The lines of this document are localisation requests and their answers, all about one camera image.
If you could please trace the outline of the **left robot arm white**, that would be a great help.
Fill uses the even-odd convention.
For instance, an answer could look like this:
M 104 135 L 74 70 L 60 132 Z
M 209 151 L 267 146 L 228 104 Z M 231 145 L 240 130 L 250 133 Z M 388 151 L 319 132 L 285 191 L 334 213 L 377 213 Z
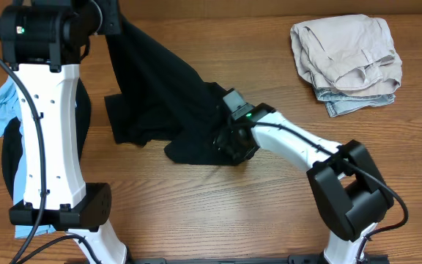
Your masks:
M 111 188 L 86 183 L 78 159 L 75 96 L 93 34 L 122 30 L 116 0 L 10 5 L 0 16 L 0 65 L 18 87 L 26 154 L 23 199 L 14 225 L 51 225 L 74 239 L 91 263 L 129 263 L 109 220 Z

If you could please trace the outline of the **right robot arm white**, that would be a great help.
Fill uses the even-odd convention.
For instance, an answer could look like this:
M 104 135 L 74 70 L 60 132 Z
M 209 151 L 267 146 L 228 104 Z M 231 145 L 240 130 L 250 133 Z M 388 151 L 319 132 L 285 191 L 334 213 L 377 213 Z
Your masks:
M 365 247 L 395 194 L 363 144 L 322 139 L 265 103 L 228 104 L 224 111 L 226 126 L 215 139 L 219 150 L 236 159 L 268 150 L 306 172 L 329 241 L 319 254 L 293 254 L 289 263 L 388 263 L 388 256 L 367 254 Z

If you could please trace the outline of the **black t-shirt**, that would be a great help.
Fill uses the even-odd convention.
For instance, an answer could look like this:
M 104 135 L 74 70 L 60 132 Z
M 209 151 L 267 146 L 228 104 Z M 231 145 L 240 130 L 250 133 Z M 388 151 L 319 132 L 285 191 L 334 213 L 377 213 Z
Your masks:
M 203 81 L 185 61 L 122 19 L 122 33 L 106 36 L 120 92 L 105 97 L 114 140 L 145 146 L 163 140 L 178 164 L 236 166 L 245 161 L 214 141 L 228 116 L 226 90 Z

